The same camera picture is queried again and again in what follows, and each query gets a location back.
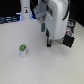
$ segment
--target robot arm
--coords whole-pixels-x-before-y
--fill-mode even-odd
[[[72,47],[74,37],[71,30],[67,30],[70,14],[70,0],[40,0],[34,8],[36,18],[42,20],[47,28],[47,46],[51,40],[63,39],[63,44]]]

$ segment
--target black cable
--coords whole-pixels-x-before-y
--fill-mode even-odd
[[[32,2],[32,0],[30,0],[30,3],[32,4],[32,6],[33,6],[34,8],[36,8],[36,6],[35,6],[34,3]]]

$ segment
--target black object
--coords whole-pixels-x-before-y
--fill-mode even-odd
[[[68,16],[68,12],[70,11],[70,4],[71,4],[71,2],[70,2],[70,0],[68,0],[67,12],[66,12],[66,14],[65,14],[65,16],[64,16],[64,18],[63,18],[63,20],[65,20],[66,17]]]
[[[46,30],[46,36],[49,37],[49,31],[48,31],[48,29]]]
[[[74,37],[70,37],[68,35],[65,35],[63,44],[71,48],[72,44],[74,42],[74,39],[75,39]]]
[[[0,0],[0,17],[11,17],[21,12],[20,0]]]
[[[0,18],[0,24],[7,23],[6,19],[4,17]]]
[[[76,7],[71,4],[67,27],[71,28],[72,33],[74,33],[75,25],[76,25]]]
[[[47,37],[47,47],[51,47],[52,41],[49,40],[49,37]]]

